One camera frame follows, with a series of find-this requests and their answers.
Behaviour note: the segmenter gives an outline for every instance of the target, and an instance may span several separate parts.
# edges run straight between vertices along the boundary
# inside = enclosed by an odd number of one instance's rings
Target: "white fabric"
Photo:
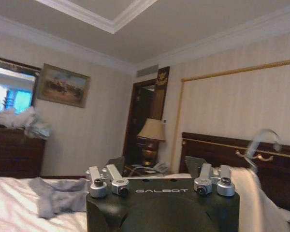
[[[0,232],[87,231],[86,213],[66,213],[50,220],[38,218],[38,196],[28,181],[0,177]]]

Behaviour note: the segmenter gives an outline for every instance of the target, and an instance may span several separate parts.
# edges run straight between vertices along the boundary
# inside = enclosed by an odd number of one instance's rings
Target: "doorway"
[[[142,148],[146,143],[145,139],[138,138],[137,135],[143,128],[146,119],[150,117],[155,83],[156,79],[152,79],[133,85],[123,150],[126,164],[142,164]]]

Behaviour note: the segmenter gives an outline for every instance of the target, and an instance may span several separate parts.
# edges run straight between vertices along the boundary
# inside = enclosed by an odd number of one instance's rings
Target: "ceiling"
[[[146,0],[120,24],[119,15],[145,0],[60,0],[98,15],[110,29],[116,26],[110,33],[41,1],[58,0],[0,0],[0,15],[132,64],[290,5],[290,0]]]

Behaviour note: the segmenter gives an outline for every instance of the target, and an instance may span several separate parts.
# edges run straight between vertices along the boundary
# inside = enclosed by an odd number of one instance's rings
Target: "white towel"
[[[240,232],[289,232],[279,208],[260,188],[258,177],[249,169],[231,168],[232,182],[240,195]]]

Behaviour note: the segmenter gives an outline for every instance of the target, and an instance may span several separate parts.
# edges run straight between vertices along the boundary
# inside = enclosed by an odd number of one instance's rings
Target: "picture frame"
[[[89,81],[89,76],[44,64],[37,98],[84,108]]]

